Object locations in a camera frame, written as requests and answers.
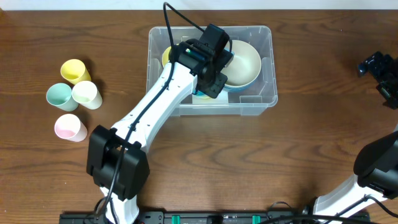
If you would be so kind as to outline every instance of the white wall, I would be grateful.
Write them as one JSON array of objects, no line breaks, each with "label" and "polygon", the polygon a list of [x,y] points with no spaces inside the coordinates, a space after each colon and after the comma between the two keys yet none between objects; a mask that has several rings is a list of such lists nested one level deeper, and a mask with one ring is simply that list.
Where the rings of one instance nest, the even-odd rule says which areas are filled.
[{"label": "white wall", "polygon": [[[162,9],[164,0],[0,0],[3,10]],[[176,9],[398,9],[398,0],[168,0]]]}]

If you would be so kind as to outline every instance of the clear plastic container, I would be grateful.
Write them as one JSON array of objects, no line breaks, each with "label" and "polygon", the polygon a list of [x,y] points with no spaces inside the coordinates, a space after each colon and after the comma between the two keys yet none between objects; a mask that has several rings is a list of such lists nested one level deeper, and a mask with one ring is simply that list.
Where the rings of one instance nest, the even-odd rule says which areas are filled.
[{"label": "clear plastic container", "polygon": [[[190,95],[175,108],[173,116],[204,114],[257,116],[278,102],[271,30],[266,26],[221,28],[231,39],[245,41],[259,52],[262,68],[258,78],[249,88],[235,93],[224,92],[217,99],[198,99],[198,96]],[[172,33],[174,44],[192,38],[199,39],[201,36],[201,32],[194,27],[172,27]],[[149,31],[147,91],[163,71],[161,58],[169,46],[170,40],[166,27],[154,27]]]}]

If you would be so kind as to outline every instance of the wooden table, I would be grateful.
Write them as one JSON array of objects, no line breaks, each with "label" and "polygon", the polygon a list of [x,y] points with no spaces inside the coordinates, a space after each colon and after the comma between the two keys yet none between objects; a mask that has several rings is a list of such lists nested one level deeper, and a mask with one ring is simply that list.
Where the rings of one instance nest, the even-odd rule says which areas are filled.
[{"label": "wooden table", "polygon": [[[271,28],[279,102],[261,116],[170,118],[150,149],[139,205],[167,210],[293,207],[353,173],[363,146],[389,134],[382,106],[356,65],[380,50],[398,56],[397,11],[189,11],[199,25]],[[173,26],[186,22],[170,13]],[[0,223],[58,223],[101,198],[86,173],[88,140],[56,137],[64,111],[45,100],[61,64],[82,59],[104,98],[77,114],[91,132],[110,128],[146,92],[148,33],[161,11],[4,12],[0,18]],[[397,201],[385,203],[398,210]],[[379,207],[372,220],[395,223]]]}]

